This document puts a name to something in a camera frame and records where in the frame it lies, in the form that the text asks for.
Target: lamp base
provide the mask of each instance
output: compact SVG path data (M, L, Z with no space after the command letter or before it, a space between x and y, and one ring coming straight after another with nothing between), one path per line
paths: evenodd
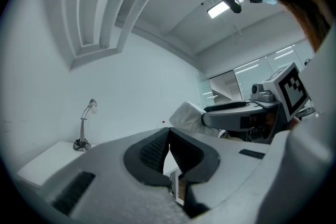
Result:
M80 143L79 139L74 142L75 151L88 151L91 149L91 144L85 139L84 143Z

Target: ceiling light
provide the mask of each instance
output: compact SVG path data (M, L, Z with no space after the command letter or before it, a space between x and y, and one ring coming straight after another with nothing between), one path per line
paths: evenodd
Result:
M210 15L211 19L217 17L219 14L223 13L229 9L229 6L226 5L224 2L220 2L216 6L212 7L208 10L208 14Z
M279 52L281 52L281 51L283 51L283 50L287 50L287 49L289 49L289 48L291 48L291 47L292 47L292 46L289 46L289 47L287 47L287 48L285 48L285 49L282 49L282 50L280 50L280 51L277 51L276 54L279 53Z
M252 67L248 67L248 68L246 68L246 69L243 69L242 71L238 71L238 72L236 72L236 74L245 72L245 71L250 70L250 69L252 69L252 68L255 68L255 67L257 67L257 66L259 66L259 64L255 65L255 66L252 66Z
M285 54L283 54L283 55L280 55L280 56L274 58L274 60L279 59L279 58L281 58L281 57L283 57L283 56L289 55L289 54L291 54L292 52L293 52L293 50L291 50L291 51L289 51L289 52L287 52L287 53L285 53Z
M238 69L238 68L241 68L241 67L247 66L247 65L249 65L250 63L253 63L253 62L249 62L249 63L247 63L247 64L245 64L245 65L243 65L243 66L237 67L237 68L235 68L235 69Z

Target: window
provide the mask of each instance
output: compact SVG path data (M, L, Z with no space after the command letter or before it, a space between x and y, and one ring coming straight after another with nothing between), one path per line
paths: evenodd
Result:
M314 57L314 51L313 51L311 45L309 44L308 40L306 40L306 39L295 43L294 51L299 56L299 59L300 59L303 66L305 66L304 62L307 59L312 59Z
M276 72L281 67L287 66L288 64L294 62L298 67L299 71L303 69L303 64L301 63L297 53L294 50L294 46L289 46L285 49L274 52L266 56L273 72Z
M215 104L241 100L237 79L233 71L226 72L210 79L210 85L215 98Z
M214 99L208 98L213 96L210 80L201 72L198 72L198 87L201 95L202 109L206 108L207 106L214 105L215 104Z
M234 69L243 100L248 100L251 95L252 85L260 83L273 74L266 57L242 65Z

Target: white wall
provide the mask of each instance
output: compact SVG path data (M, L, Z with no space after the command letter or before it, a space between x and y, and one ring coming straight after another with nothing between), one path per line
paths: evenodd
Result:
M0 28L0 147L12 171L57 141L77 139L91 98L92 144L160 127L182 102L201 103L198 71L134 34L122 54L72 72L57 48L44 1L13 0Z
M75 69L70 77L78 128L86 102L98 103L87 124L87 139L94 144L158 128L184 101L201 104L198 71L135 34L121 54Z
M238 34L201 52L200 65L208 78L270 54L305 38L290 12L284 11L263 19Z

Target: ceiling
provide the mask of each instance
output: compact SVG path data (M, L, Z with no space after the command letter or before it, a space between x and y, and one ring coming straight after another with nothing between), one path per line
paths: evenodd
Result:
M220 0L149 0L140 19L156 26L161 35L180 40L194 54L198 54L231 34L284 9L279 4L254 4L244 0L240 14L234 14L229 9L211 19L207 10L219 2Z

